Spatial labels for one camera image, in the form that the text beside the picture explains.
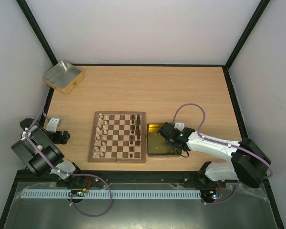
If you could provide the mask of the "gold tin lid tray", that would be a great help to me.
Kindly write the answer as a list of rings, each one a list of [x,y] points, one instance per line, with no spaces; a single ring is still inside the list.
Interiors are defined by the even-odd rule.
[[[181,150],[176,152],[158,133],[164,123],[149,123],[147,125],[147,154],[149,157],[179,157]]]

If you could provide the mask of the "wooden chess board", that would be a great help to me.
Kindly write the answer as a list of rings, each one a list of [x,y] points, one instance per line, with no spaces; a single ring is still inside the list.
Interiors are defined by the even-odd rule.
[[[145,112],[97,111],[88,154],[90,163],[145,163]]]

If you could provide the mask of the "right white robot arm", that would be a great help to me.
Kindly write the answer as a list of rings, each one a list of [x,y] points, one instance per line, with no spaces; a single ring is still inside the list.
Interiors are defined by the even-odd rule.
[[[169,146],[185,152],[203,152],[225,160],[224,163],[207,162],[198,175],[199,183],[208,187],[219,180],[239,180],[259,188],[270,169],[271,161],[257,144],[249,139],[229,141],[204,135],[183,123],[164,123],[158,130]]]

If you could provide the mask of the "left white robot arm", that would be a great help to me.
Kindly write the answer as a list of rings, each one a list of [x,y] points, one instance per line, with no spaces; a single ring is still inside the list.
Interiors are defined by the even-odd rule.
[[[83,184],[84,178],[77,176],[82,171],[75,163],[66,160],[56,146],[67,144],[68,131],[48,131],[32,118],[23,119],[20,127],[23,130],[20,140],[11,148],[30,172],[38,177],[53,175],[70,187]]]

